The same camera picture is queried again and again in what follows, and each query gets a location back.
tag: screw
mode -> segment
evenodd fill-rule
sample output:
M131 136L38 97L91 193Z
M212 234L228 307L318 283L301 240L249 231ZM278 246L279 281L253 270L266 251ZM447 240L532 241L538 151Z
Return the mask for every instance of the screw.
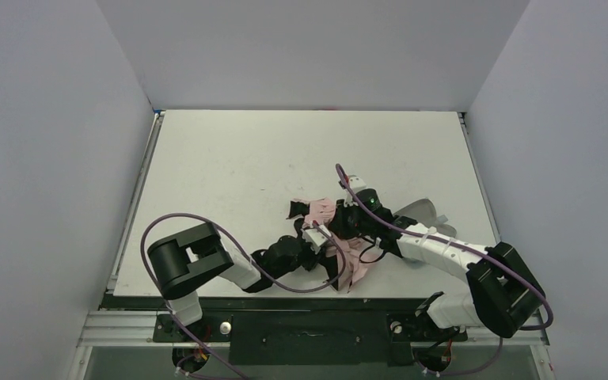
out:
M220 324L220 333L222 335L227 335L232 331L232 325L229 322L223 322Z

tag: pink fabric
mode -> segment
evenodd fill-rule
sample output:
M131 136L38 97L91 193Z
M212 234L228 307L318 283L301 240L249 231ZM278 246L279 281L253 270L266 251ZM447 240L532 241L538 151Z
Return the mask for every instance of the pink fabric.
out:
M336 204L330 198L318 200L294 199L297 202L302 202L309 205L309 214L304 217L304 226L311 227L315 222L320 225L327 226L334 218L336 212ZM335 234L332 234L334 240L339 244L339 247L344 251L346 256L346 272L339 278L339 290L348 285L348 291L351 291L353 284L358 283L362 279L367 270L374 264L363 264L360 262L360 253L368 245L366 241L360 238L350 240L339 239ZM336 247L330 245L325 252L327 257L336 255L336 264L341 269L342 260L338 254ZM373 261L378 257L376 253L368 251L363 256L365 261Z
M295 199L297 202L302 202L309 205L309 214L304 217L304 226L311 227L314 222L322 226L327 226L334 218L336 204L330 198L319 200L304 200Z
M371 268L374 264L364 264L360 262L360 253L363 251L365 247L369 245L363 239L358 237L350 239L350 240L342 240L339 239L336 235L332 234L334 240L339 244L339 247L344 251L344 255L346 256L346 272L339 278L339 290L346 287L348 285L348 291L351 291L353 285L357 284L360 279L362 279L367 270ZM330 245L325 252L327 257L332 257L336 255L336 265L339 269L341 269L342 260L339 255L336 247L334 245ZM364 261L373 261L376 260L378 254L373 253L371 249L367 251L364 256Z

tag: gray wall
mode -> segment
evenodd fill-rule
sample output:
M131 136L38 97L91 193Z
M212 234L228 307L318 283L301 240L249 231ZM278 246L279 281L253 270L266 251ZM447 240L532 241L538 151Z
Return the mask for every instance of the gray wall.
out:
M156 108L466 110L528 0L97 0Z
M468 124L500 233L541 280L559 378L608 378L608 1L533 0Z
M151 122L94 1L0 1L0 379L66 376Z

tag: purple cable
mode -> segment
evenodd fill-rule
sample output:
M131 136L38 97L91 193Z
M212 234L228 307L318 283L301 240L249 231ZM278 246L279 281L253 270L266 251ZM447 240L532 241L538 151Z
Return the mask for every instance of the purple cable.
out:
M464 374L476 374L477 372L481 372L481 371L485 370L486 368L490 367L495 361L497 361L497 359L500 357L500 352L502 351L502 343L503 343L503 339L500 338L500 344L497 345L497 350L495 351L495 355L493 355L492 358L488 360L488 362L481 364L479 367L473 368L471 370L455 370L453 372L439 372L439 376L461 376ZM437 372L425 368L423 366L423 364L421 364L421 362L419 362L419 361L416 361L416 362L418 363L418 365L421 368L425 369L429 374L437 375Z
M155 277L155 274L153 273L153 270L150 269L150 264L149 264L148 259L146 257L146 238L148 236L148 233L157 224L159 224L161 221L166 220L166 219L171 219L171 218L179 218L179 217L180 218L196 219L196 220L200 220L202 222L206 222L206 223L212 224L218 231L220 231L223 234L225 234L232 241L232 243L234 243L234 245L237 246L237 248L238 248L239 252L241 252L242 256L245 257L245 259L248 260L258 271L260 271L260 273L262 273L267 279L269 279L270 281L272 281L277 286L282 287L286 291L292 291L294 293L311 293L311 292L314 292L314 291L319 291L321 289L325 289L326 287L329 287L335 281L337 281L341 277L341 275L344 273L344 271L346 270L346 256L344 255L344 251L341 249L341 247L339 247L339 244L331 236L329 236L328 234L326 234L320 228L320 226L316 222L313 223L313 227L316 230L318 230L318 232L320 232L324 237L326 237L330 242L332 242L334 244L334 246L336 247L336 249L339 251L339 254L341 255L342 266L341 266L341 270L339 271L339 274L336 275L335 278L329 280L328 282L326 282L325 284L323 284L323 285L321 285L319 287L315 287L313 289L304 289L303 290L303 289L294 289L294 288L288 287L288 286L280 283L278 280L276 280L271 275L269 275L262 267L260 267L259 265L257 265L257 263L255 261L253 261L252 257L250 257L248 255L248 253L245 252L245 250L243 249L243 247L241 247L241 244L239 244L239 242L237 241L237 239L235 239L234 236L232 236L229 233L229 231L225 230L220 225L214 223L210 219L204 218L203 216L198 216L198 215L184 213L184 212L177 212L177 213L163 215L163 216L160 216L159 218L155 219L148 227L146 227L146 229L143 231L143 235L141 236L141 260L143 261L143 265L146 268L146 272L148 272L148 276L153 281L153 283L155 284L155 286L157 287L157 289L160 291L160 293L162 292L162 289L159 286L159 282L157 281L157 277ZM220 362L222 364L225 364L228 368L230 368L236 374L238 374L239 376L241 376L241 378L244 378L244 379L248 378L248 376L246 374L244 374L243 372L241 372L241 370L239 370L238 368L236 368L235 366L233 366L232 364L230 364L230 362L228 362L222 356L216 354L215 351L213 351L201 339L199 339L197 336L195 336L195 334L193 334L190 330L188 330L183 325L183 323L181 322L181 320L178 319L178 317L176 317L176 314L171 313L171 318L173 319L174 322L176 322L176 325L178 326L178 328L180 328L186 335L188 335L190 338L192 338L192 340L194 340L200 347L202 347L203 349L205 349L206 351L208 351L208 353L210 355L212 355L215 358L217 358L218 360L220 360ZM213 377L203 376L203 375L200 375L200 374L194 375L194 376L197 377L197 378L203 378L203 379L206 379L206 380L226 380L226 379L228 379L228 378L213 378Z
M162 220L165 220L165 219L173 218L174 216L181 216L181 215L168 214L168 215L164 215L164 216L161 216L161 217L155 219L146 228L146 230L143 231L143 236L141 237L141 260L143 261L143 265L146 267L146 272L148 272L148 276L153 281L153 283L155 284L155 286L159 290L160 294L162 293L162 289L159 286L159 282L157 281L157 277L155 277L155 274L153 273L153 270L150 269L150 264L148 263L148 259L146 258L146 237L148 236L148 233L150 232L150 230L152 230L153 227L155 227L157 224L159 224L159 222L161 222ZM169 309L169 311L171 311L171 308L169 307L169 303L168 302L166 303L166 306ZM192 340L194 340L200 347L202 347L203 349L205 349L206 351L208 351L210 354L212 354L216 359L220 360L220 362L222 364L225 364L227 366L227 368L229 368L232 371L234 371L234 373L238 374L243 379L248 379L249 378L248 375L244 374L241 370L239 370L238 368L236 368L235 366L233 366L232 364L230 364L230 362L227 361L227 359L225 359L222 356L216 354L215 351L213 351L210 347L208 347L207 344L205 344L195 334L193 334L190 330L188 330L188 328L186 328L183 325L183 322L181 322L181 320L178 319L178 317L176 316L176 314L171 313L171 319L173 319L173 321L176 322L176 325L178 326L179 329L181 329L183 331L183 333L185 333L187 336L189 336L190 338L192 338ZM207 380L226 380L226 379L228 379L228 378L208 378Z
M353 200L358 204L358 206L360 206L360 208L362 208L363 211L365 211L373 220L381 223L383 226L386 226L392 230L396 230L397 232L399 232L401 234L407 234L407 235L415 236L417 238L422 238L424 236L423 234L419 234L417 232L407 231L407 230L403 230L400 227L393 226L392 224L390 224L390 223L386 222L385 220L379 218L378 216L374 215L374 213L371 212L367 208L367 206L365 206L363 204L363 202L358 198L358 196L351 190L351 186L348 184L346 172L344 171L344 168L341 167L341 164L336 164L335 168L336 168L336 174L339 176L339 179L341 180L341 183L343 184L344 188L348 191L349 194L351 194L351 197L353 197ZM506 274L508 274L510 277L513 277L516 281L519 281L519 283L521 283L521 285L523 285L529 291L531 291L539 299L541 304L544 305L544 309L546 310L546 322L544 322L541 325L536 325L536 326L524 326L524 327L520 328L520 330L524 330L524 331L543 330L543 329L546 329L547 327L551 326L551 324L553 323L553 310L551 310L551 305L549 305L549 303L546 301L546 298L544 297L544 295L542 295L542 293L540 293L540 291L538 291L537 288L533 284L527 282L518 273L512 271L510 268L508 268L504 264L500 263L498 260L490 257L489 255L487 255L483 252L479 252L475 249L472 249L466 245L457 243L457 242L453 241L453 239L451 239L449 241L442 237L432 236L432 235L429 235L426 238L430 239L430 240L434 240L434 241L439 241L440 243L443 243L443 244L450 243L450 245L452 245L455 248L462 249L467 252L471 252L471 253L479 256L481 259L489 261L491 264L502 269Z

